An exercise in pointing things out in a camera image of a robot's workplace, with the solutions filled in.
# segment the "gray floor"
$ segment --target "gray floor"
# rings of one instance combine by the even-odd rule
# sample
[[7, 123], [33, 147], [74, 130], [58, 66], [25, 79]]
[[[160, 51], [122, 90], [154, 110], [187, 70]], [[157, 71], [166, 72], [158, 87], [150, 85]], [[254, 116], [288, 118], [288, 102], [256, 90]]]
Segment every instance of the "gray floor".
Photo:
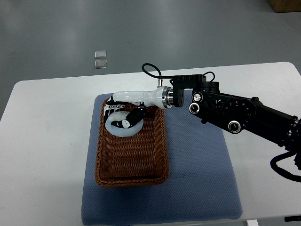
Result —
[[[108, 66], [95, 70], [102, 49]], [[300, 53], [301, 13], [274, 13], [267, 0], [0, 0], [0, 117], [21, 80], [140, 72], [145, 62], [171, 70], [288, 61], [301, 73]]]

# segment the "brown wicker basket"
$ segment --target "brown wicker basket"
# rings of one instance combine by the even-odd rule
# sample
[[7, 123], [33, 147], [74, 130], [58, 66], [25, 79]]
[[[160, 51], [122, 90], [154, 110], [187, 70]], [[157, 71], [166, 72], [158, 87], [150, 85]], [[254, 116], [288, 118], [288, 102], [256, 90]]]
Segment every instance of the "brown wicker basket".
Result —
[[[158, 185], [169, 175], [164, 110], [149, 107], [142, 129], [132, 137], [117, 137], [104, 126], [101, 111], [95, 180], [103, 187]], [[127, 104], [125, 111], [137, 106]]]

